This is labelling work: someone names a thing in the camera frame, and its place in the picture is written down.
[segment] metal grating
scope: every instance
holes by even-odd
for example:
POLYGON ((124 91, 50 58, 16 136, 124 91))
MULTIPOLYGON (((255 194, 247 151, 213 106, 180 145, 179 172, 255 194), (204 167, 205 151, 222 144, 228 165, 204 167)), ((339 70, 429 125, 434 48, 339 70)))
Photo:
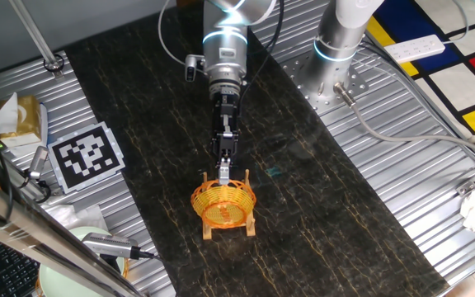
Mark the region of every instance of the metal grating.
MULTIPOLYGON (((284 23, 273 56, 289 76, 298 76, 297 69, 312 50, 326 7, 327 2, 318 0, 285 2, 284 23)), ((277 5, 264 23, 252 28, 261 43, 272 38, 278 15, 277 5)), ((368 58, 371 52, 361 53, 355 59, 395 73, 377 57, 368 58)), ((411 94, 389 74, 353 65, 369 84, 369 93, 357 99, 357 106, 374 129, 396 136, 449 134, 425 108, 421 94, 411 94)), ((320 110, 324 125, 433 267, 451 285, 474 273, 475 233, 463 227, 464 218, 459 214, 462 198, 455 190, 475 175, 475 160, 468 152, 440 141, 388 143, 374 139, 343 102, 328 102, 320 110)))
MULTIPOLYGON (((66 61, 63 68, 65 77, 59 81, 44 70, 43 60, 0 73, 0 100, 17 92, 18 95, 34 95, 45 104, 49 111, 49 141, 96 123, 67 55, 64 52, 58 54, 66 61)), ((29 167, 32 157, 29 154, 13 158, 12 162, 23 170, 29 167)), ((136 239, 144 251, 157 253, 122 173, 68 195, 63 195, 59 189, 50 162, 45 163, 41 179, 46 180, 57 194, 46 202, 47 205, 74 205, 76 211, 99 205, 110 232, 136 239)), ((151 296, 176 295, 164 266, 157 260, 129 260, 128 280, 139 291, 151 296)))

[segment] mondrian pattern rug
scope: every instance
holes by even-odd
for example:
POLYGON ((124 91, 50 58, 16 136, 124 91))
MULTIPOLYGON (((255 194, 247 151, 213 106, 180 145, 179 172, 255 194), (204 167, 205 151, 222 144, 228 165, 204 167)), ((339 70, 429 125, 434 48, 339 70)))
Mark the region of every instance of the mondrian pattern rug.
MULTIPOLYGON (((442 54, 403 64, 423 91, 452 116, 462 132, 475 135, 475 0, 458 0, 470 31, 442 54)), ((465 21, 452 0, 385 0, 369 23, 369 32, 383 45, 436 34, 456 40, 465 21)))

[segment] orange woven basket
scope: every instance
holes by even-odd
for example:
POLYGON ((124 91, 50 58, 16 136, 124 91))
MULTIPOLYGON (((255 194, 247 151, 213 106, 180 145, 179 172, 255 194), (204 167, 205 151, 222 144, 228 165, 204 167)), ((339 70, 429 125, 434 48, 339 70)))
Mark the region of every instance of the orange woven basket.
POLYGON ((255 204, 251 187, 240 181, 230 181, 227 186, 207 181, 191 196, 195 212, 207 225, 219 229, 243 225, 255 204))

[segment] white power strip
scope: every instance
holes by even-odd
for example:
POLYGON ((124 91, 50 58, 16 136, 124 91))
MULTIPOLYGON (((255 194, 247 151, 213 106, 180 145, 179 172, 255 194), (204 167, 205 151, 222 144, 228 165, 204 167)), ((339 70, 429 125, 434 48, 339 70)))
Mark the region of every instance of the white power strip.
POLYGON ((444 45, 437 35, 428 35, 384 48, 399 64, 441 54, 444 51, 444 45))

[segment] silver metal frame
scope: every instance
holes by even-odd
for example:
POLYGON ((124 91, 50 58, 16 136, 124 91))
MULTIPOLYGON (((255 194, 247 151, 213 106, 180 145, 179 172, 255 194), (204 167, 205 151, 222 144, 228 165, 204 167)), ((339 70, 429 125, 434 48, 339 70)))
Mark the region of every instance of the silver metal frame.
MULTIPOLYGON (((8 196, 0 191, 0 217, 8 196)), ((0 227, 0 242, 47 265, 106 297, 142 295, 33 201, 15 198, 9 223, 0 227)))

